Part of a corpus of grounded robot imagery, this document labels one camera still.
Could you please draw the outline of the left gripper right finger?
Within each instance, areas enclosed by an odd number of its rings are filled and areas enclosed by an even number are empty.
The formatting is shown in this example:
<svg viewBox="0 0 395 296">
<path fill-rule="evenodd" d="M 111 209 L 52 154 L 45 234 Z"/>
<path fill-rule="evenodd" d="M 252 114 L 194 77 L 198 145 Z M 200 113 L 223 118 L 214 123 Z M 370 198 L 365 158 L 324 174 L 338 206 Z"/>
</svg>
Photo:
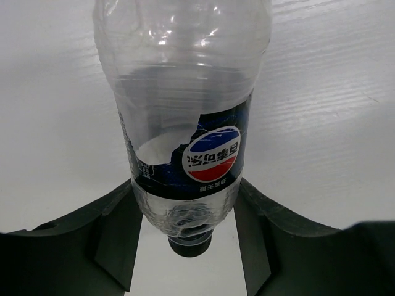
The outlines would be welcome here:
<svg viewBox="0 0 395 296">
<path fill-rule="evenodd" d="M 336 229 L 242 180 L 234 206 L 248 295 L 393 295 L 394 222 Z"/>
</svg>

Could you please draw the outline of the pepsi bottle black cap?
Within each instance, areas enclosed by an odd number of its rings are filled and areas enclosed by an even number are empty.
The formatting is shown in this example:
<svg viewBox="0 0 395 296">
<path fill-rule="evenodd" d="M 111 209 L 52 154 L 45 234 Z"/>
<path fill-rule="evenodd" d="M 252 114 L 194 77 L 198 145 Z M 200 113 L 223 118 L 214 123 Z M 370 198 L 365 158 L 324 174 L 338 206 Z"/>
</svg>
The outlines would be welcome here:
<svg viewBox="0 0 395 296">
<path fill-rule="evenodd" d="M 199 256 L 238 196 L 272 3 L 96 1 L 93 25 L 139 208 Z"/>
</svg>

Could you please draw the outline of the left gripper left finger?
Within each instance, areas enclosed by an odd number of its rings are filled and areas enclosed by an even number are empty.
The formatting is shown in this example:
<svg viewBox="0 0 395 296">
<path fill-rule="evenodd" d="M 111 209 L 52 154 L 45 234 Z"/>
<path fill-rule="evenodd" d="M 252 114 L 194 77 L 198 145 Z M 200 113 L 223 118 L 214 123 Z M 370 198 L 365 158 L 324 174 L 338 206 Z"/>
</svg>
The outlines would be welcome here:
<svg viewBox="0 0 395 296">
<path fill-rule="evenodd" d="M 2 233 L 1 295 L 124 295 L 141 222 L 126 181 L 31 231 Z"/>
</svg>

